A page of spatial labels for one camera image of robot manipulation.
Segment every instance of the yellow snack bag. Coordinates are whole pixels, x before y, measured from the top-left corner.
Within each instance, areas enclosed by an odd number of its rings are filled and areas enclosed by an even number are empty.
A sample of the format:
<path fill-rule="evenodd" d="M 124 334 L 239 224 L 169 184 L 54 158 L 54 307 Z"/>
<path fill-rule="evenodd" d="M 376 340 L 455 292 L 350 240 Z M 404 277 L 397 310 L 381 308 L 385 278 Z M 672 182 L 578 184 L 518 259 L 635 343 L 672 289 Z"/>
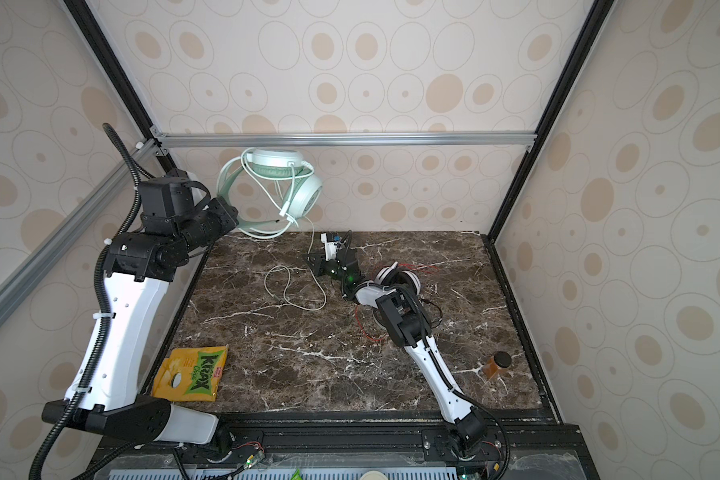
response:
<path fill-rule="evenodd" d="M 152 396 L 172 402 L 214 402 L 226 351 L 226 346 L 173 349 L 157 371 Z"/>

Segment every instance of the beige patterned wallpaper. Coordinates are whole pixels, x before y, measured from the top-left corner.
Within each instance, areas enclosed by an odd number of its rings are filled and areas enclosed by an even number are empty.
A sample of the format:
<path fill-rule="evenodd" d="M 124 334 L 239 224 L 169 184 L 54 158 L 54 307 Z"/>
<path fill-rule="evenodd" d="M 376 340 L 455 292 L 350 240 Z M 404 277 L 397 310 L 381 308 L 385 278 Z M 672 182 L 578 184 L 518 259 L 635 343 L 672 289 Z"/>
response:
<path fill-rule="evenodd" d="M 96 0 L 172 133 L 534 130 L 591 0 Z"/>
<path fill-rule="evenodd" d="M 612 14 L 498 248 L 600 476 L 720 479 L 720 0 Z"/>
<path fill-rule="evenodd" d="M 100 125 L 126 144 L 136 136 L 84 43 L 57 4 L 0 2 L 0 283 L 120 161 Z M 147 164 L 159 172 L 156 162 Z M 78 239 L 0 328 L 0 480 L 26 478 L 50 426 L 43 404 L 64 396 L 85 352 L 97 311 L 93 268 L 133 199 L 119 197 Z M 194 264 L 176 276 L 160 305 L 140 366 L 152 363 Z M 98 437 L 66 431 L 43 478 L 81 472 Z"/>
<path fill-rule="evenodd" d="M 317 231 L 487 232 L 525 153 L 523 145 L 298 150 L 323 181 L 308 215 Z M 215 193 L 220 166 L 240 150 L 176 148 L 172 153 Z M 274 183 L 265 187 L 277 198 Z M 246 220 L 280 218 L 269 197 L 247 175 L 236 180 L 230 200 Z M 304 220 L 299 227 L 312 228 Z M 274 224 L 265 228 L 277 230 Z"/>
<path fill-rule="evenodd" d="M 110 122 L 137 134 L 57 4 L 0 1 L 0 284 L 112 170 Z"/>

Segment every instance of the marble tabletop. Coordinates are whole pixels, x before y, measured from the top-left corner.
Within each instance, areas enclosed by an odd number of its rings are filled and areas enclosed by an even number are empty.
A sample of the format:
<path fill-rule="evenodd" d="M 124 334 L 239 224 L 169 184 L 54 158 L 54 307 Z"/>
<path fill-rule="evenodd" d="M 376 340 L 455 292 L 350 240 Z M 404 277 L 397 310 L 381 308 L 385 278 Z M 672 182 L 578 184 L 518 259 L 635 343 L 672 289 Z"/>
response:
<path fill-rule="evenodd" d="M 228 345 L 215 402 L 188 402 L 207 412 L 281 410 L 436 410 L 434 395 L 411 357 L 376 325 L 371 307 L 342 300 L 338 284 L 318 281 L 301 255 L 310 233 L 254 240 L 230 234 L 213 248 L 171 349 Z M 355 232 L 363 273 L 398 260 L 432 265 L 420 273 L 421 297 L 438 304 L 434 336 L 461 389 L 489 408 L 540 408 L 535 380 L 494 278 L 482 239 L 459 232 Z M 313 249 L 322 250 L 319 233 Z M 272 272 L 277 265 L 288 270 Z M 429 307 L 432 318 L 439 314 Z M 498 350 L 509 370 L 487 380 L 481 367 Z"/>

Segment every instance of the ventilation grille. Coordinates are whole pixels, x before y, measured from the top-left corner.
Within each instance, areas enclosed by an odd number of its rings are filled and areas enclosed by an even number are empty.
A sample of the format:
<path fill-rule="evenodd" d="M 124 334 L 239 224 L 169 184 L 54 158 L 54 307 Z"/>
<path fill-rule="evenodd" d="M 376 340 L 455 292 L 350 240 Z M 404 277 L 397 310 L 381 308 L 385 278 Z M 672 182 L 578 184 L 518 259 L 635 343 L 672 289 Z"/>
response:
<path fill-rule="evenodd" d="M 374 468 L 302 468 L 302 480 L 360 480 L 366 472 Z M 378 468 L 389 480 L 457 480 L 453 467 L 401 467 Z M 204 468 L 190 474 L 192 480 L 223 475 L 231 470 L 226 468 Z M 291 480 L 295 468 L 270 468 L 265 471 L 247 471 L 235 477 L 235 480 Z M 112 470 L 109 480 L 181 480 L 176 469 L 151 470 Z"/>

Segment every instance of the small jar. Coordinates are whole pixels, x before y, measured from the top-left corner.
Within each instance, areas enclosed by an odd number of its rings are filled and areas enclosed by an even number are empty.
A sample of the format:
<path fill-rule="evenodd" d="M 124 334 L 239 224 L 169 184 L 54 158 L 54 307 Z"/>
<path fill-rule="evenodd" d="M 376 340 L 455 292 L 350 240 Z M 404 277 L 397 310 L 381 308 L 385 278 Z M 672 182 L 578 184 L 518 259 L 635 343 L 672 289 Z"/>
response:
<path fill-rule="evenodd" d="M 507 352 L 496 352 L 488 359 L 483 367 L 483 374 L 489 380 L 494 378 L 501 370 L 508 369 L 512 365 L 512 357 Z"/>

